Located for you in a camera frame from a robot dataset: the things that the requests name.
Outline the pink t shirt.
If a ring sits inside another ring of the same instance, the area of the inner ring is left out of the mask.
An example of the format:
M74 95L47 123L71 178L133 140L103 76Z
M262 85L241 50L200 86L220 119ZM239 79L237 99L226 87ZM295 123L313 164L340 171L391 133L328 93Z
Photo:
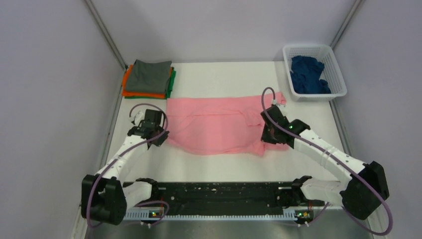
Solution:
M166 105L167 142L197 155L286 151L285 144L261 140L262 105L270 106L271 94L238 98L175 98Z

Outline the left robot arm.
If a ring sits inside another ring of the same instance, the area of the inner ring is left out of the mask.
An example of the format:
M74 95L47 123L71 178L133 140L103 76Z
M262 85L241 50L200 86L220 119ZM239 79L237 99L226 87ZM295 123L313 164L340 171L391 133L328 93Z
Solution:
M166 115L162 110L147 109L131 119L133 126L115 155L96 174L82 180L81 216L88 223L119 225L128 209L141 202L153 206L159 201L155 180L127 182L126 178L142 154L168 138Z

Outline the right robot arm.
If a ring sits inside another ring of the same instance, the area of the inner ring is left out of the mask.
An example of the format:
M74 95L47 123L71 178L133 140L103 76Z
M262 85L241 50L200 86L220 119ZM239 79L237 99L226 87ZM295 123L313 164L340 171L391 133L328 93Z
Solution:
M285 144L303 153L336 180L324 181L311 176L296 180L292 199L298 205L320 200L342 206L353 217L365 220L382 200L390 196L385 171L373 161L365 163L342 152L319 137L311 127L299 119L289 121L280 105L272 105L261 112L265 126L261 139L271 144Z

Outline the grey folded t shirt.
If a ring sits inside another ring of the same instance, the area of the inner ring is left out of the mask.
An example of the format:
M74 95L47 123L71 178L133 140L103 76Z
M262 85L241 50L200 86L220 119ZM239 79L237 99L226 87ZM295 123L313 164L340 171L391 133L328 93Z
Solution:
M149 63L135 60L125 84L133 93L163 94L168 88L172 61Z

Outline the blue t shirt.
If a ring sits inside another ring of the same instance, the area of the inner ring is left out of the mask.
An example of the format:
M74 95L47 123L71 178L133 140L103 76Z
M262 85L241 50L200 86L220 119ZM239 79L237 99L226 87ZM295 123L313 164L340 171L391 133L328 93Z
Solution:
M321 78L325 65L316 58L295 56L290 75L294 91L298 94L331 94L328 82Z

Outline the white plastic basket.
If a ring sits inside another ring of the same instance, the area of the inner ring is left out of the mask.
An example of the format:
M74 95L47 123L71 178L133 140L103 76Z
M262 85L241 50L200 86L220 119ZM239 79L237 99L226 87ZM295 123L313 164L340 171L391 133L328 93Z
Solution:
M285 68L288 72L290 95L295 102L327 102L347 93L344 78L331 47L323 44L289 44L283 47ZM292 59L294 57L312 57L324 64L320 79L327 81L329 94L301 94L294 89Z

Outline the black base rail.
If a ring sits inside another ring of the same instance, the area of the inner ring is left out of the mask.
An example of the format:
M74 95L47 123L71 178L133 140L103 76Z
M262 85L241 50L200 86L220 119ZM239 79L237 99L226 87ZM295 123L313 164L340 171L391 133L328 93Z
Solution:
M286 209L311 212L325 203L308 200L292 182L160 182L143 208L158 216L277 215Z

